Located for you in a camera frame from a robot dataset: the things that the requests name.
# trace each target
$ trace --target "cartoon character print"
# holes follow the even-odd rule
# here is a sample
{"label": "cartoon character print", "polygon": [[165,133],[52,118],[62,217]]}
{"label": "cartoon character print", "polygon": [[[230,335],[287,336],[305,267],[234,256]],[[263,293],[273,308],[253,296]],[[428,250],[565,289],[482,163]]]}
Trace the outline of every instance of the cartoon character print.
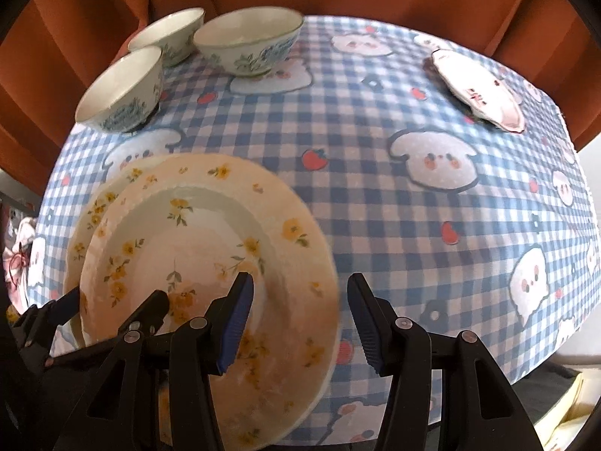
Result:
{"label": "cartoon character print", "polygon": [[310,86],[313,78],[300,58],[286,58],[270,72],[252,78],[234,78],[230,92],[235,95],[285,93]]}
{"label": "cartoon character print", "polygon": [[387,56],[393,53],[386,44],[371,35],[348,34],[332,37],[332,45],[340,52],[360,54],[362,56]]}
{"label": "cartoon character print", "polygon": [[530,316],[549,296],[545,253],[539,246],[533,246],[518,260],[509,279],[509,293],[516,307],[522,327]]}
{"label": "cartoon character print", "polygon": [[576,332],[576,318],[564,319],[560,321],[560,325],[557,328],[557,338],[555,339],[555,349],[557,351],[560,346],[565,343],[570,336]]}
{"label": "cartoon character print", "polygon": [[434,37],[427,33],[417,34],[414,37],[414,42],[432,52],[438,51],[439,49],[451,50],[451,46],[449,46],[449,43],[446,40],[441,39],[440,37]]}
{"label": "cartoon character print", "polygon": [[318,444],[342,444],[370,441],[378,437],[386,404],[364,405],[356,401],[344,404],[328,426],[330,431]]}
{"label": "cartoon character print", "polygon": [[392,159],[405,161],[409,179],[438,191],[462,192],[478,183],[476,150],[446,132],[398,132],[389,140]]}
{"label": "cartoon character print", "polygon": [[534,100],[536,100],[539,103],[542,101],[539,89],[536,88],[536,86],[534,86],[531,82],[529,82],[526,79],[524,80],[524,88],[526,88],[526,91],[530,94],[531,97],[534,98]]}
{"label": "cartoon character print", "polygon": [[595,251],[595,245],[593,241],[591,241],[588,245],[587,250],[587,268],[589,274],[593,274],[595,268],[597,268],[597,251]]}
{"label": "cartoon character print", "polygon": [[106,170],[105,181],[115,177],[131,161],[143,157],[172,153],[181,143],[182,133],[176,129],[154,129],[134,136],[116,146],[104,158],[102,168]]}
{"label": "cartoon character print", "polygon": [[35,238],[31,244],[31,257],[27,272],[27,285],[44,285],[44,260],[46,259],[46,239]]}
{"label": "cartoon character print", "polygon": [[574,157],[573,148],[567,143],[566,140],[557,138],[557,145],[561,150],[561,154],[566,161],[566,163],[573,165],[576,162],[576,158]]}
{"label": "cartoon character print", "polygon": [[557,190],[557,194],[560,196],[561,202],[571,207],[574,203],[574,194],[572,193],[572,186],[570,180],[562,171],[553,172],[553,188]]}

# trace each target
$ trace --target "plate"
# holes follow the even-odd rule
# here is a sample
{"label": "plate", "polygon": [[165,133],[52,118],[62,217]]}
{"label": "plate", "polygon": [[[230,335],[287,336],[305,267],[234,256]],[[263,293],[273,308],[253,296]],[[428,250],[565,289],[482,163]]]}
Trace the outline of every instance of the plate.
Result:
{"label": "plate", "polygon": [[[88,252],[89,242],[92,240],[92,235],[96,227],[100,225],[106,210],[118,197],[123,189],[135,182],[139,178],[144,178],[144,174],[162,163],[169,156],[151,156],[143,159],[138,159],[130,163],[125,163],[121,166],[121,171],[118,176],[111,181],[98,187],[98,190],[92,194],[88,205],[82,210],[75,230],[67,245],[67,267],[65,269],[65,277],[62,282],[64,294],[70,292],[77,286],[83,269],[83,260]],[[87,298],[84,292],[80,296],[80,312],[87,310]],[[85,346],[85,340],[81,330],[81,320],[79,317],[74,317],[69,322],[71,333],[78,348]]]}
{"label": "plate", "polygon": [[449,50],[432,53],[434,66],[451,92],[477,117],[508,132],[523,132],[524,114],[513,94],[476,61]]}
{"label": "plate", "polygon": [[[95,230],[81,276],[83,336],[94,343],[155,289],[170,306],[160,332],[203,315],[237,273],[255,297],[236,361],[211,379],[224,446],[252,450],[286,436],[317,404],[340,338],[328,243],[286,184],[220,154],[169,158],[128,185]],[[159,414],[169,443],[166,404]]]}

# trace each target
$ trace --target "white plate with pink design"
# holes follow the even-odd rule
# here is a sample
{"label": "white plate with pink design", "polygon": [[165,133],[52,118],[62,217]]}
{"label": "white plate with pink design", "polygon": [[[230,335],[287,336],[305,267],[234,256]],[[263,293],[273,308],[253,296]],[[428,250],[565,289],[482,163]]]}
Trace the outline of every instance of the white plate with pink design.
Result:
{"label": "white plate with pink design", "polygon": [[451,92],[469,105],[476,117],[508,132],[524,131],[524,114],[503,81],[473,59],[455,51],[434,51],[432,60]]}
{"label": "white plate with pink design", "polygon": [[[321,398],[340,337],[338,283],[328,242],[307,206],[255,163],[220,154],[169,157],[106,211],[83,264],[83,338],[116,334],[154,290],[166,291],[160,333],[203,315],[237,273],[255,296],[237,359],[212,378],[227,450],[277,442]],[[169,443],[167,392],[159,407]]]}

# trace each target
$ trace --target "table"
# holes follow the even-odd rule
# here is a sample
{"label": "table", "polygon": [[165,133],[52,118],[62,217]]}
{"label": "table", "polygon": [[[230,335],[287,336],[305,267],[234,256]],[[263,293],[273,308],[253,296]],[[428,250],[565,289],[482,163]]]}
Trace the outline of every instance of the table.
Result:
{"label": "table", "polygon": [[[525,132],[474,120],[432,69],[433,47],[502,79],[521,101]],[[262,164],[311,209],[331,242],[341,291],[332,381],[283,444],[377,435],[390,380],[377,377],[361,350],[346,303],[354,272],[429,331],[476,331],[512,382],[599,302],[596,215],[559,109],[495,61],[393,25],[308,17],[288,61],[263,80],[232,79],[199,56],[165,78],[160,111],[142,132],[71,132],[41,206],[30,297],[43,304],[61,295],[79,212],[124,162],[194,151]],[[425,148],[448,184],[423,176]],[[62,330],[58,340],[72,337]],[[431,422],[440,403],[435,372]]]}

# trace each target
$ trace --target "bowl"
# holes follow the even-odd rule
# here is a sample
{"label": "bowl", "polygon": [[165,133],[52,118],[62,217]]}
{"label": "bowl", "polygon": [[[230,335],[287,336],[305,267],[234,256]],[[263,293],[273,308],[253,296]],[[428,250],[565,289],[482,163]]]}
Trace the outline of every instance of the bowl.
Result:
{"label": "bowl", "polygon": [[289,8],[244,8],[212,19],[193,41],[211,66],[235,76],[257,76],[284,60],[303,21],[302,14]]}
{"label": "bowl", "polygon": [[204,21],[204,9],[188,8],[157,20],[138,32],[127,45],[129,51],[156,45],[163,50],[163,65],[175,66],[194,50],[192,36]]}
{"label": "bowl", "polygon": [[90,85],[75,122],[109,134],[128,132],[154,110],[163,91],[162,51],[149,46],[113,63]]}

